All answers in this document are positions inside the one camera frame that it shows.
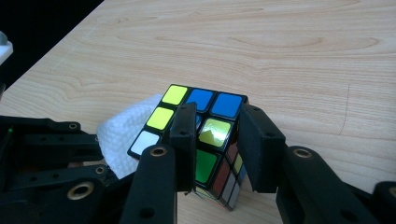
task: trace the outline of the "screw hole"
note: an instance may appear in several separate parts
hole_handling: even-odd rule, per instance
[[[105,171],[105,169],[103,167],[98,167],[98,168],[96,168],[95,171],[96,171],[97,174],[100,175],[100,174],[102,174]]]
[[[396,198],[396,186],[389,189],[390,194]]]
[[[80,184],[75,185],[67,192],[67,198],[70,200],[80,200],[93,192],[93,183],[92,182],[82,182]]]
[[[358,222],[358,217],[348,210],[341,210],[341,216],[350,222]]]
[[[140,217],[144,219],[152,218],[155,215],[155,210],[151,207],[142,208],[140,210]]]
[[[77,124],[75,123],[69,124],[69,129],[76,129],[76,128],[77,128]]]
[[[312,157],[312,154],[306,149],[297,148],[297,149],[294,149],[293,152],[294,152],[294,154],[296,156],[301,157],[301,158],[310,158],[310,157]]]
[[[161,156],[165,155],[166,152],[167,152],[167,150],[165,148],[156,147],[156,148],[153,148],[149,153],[151,154],[151,156],[161,157]]]

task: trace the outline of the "white sticker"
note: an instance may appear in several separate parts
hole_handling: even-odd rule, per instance
[[[158,143],[159,139],[159,135],[143,131],[139,136],[137,136],[136,141],[134,141],[134,145],[131,147],[131,151],[137,155],[142,155],[144,149],[154,146]]]

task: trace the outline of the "black plastic part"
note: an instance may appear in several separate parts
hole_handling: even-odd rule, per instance
[[[71,182],[52,195],[40,223],[91,223],[104,192],[105,186],[98,179],[81,178]]]
[[[195,190],[195,116],[196,103],[180,105],[170,131],[170,146],[176,153],[177,191]]]
[[[8,181],[7,190],[59,186],[80,178],[96,178],[104,181],[107,173],[108,169],[105,165],[91,165],[19,174],[12,176]]]
[[[167,145],[146,148],[129,190],[120,223],[176,223],[175,151]]]
[[[253,105],[242,105],[237,144],[253,190],[276,192],[277,170],[285,141],[285,135],[264,111]]]
[[[1,97],[3,96],[3,92],[6,90],[6,85],[3,83],[0,83],[0,100]]]
[[[84,133],[78,122],[0,116],[0,123],[20,133]]]
[[[396,182],[376,184],[370,207],[381,223],[396,223]]]
[[[96,134],[25,134],[20,151],[32,164],[99,161],[103,158]]]
[[[289,147],[282,167],[304,210],[304,223],[378,223],[315,151]]]

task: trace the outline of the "yellow sticker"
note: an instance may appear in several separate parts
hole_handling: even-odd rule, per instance
[[[148,119],[147,125],[158,130],[163,130],[173,114],[173,110],[157,107]]]
[[[163,97],[163,102],[171,105],[179,105],[186,92],[186,87],[172,85],[165,93],[165,96]]]
[[[239,171],[241,171],[242,163],[243,163],[242,158],[238,154],[238,156],[236,157],[235,166],[234,166],[237,174],[239,174]]]

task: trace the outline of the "table surface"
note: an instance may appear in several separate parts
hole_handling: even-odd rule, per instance
[[[0,114],[88,133],[172,84],[245,94],[290,146],[371,192],[396,180],[394,1],[106,0],[3,95]],[[245,181],[234,211],[178,195],[178,223],[279,223]]]

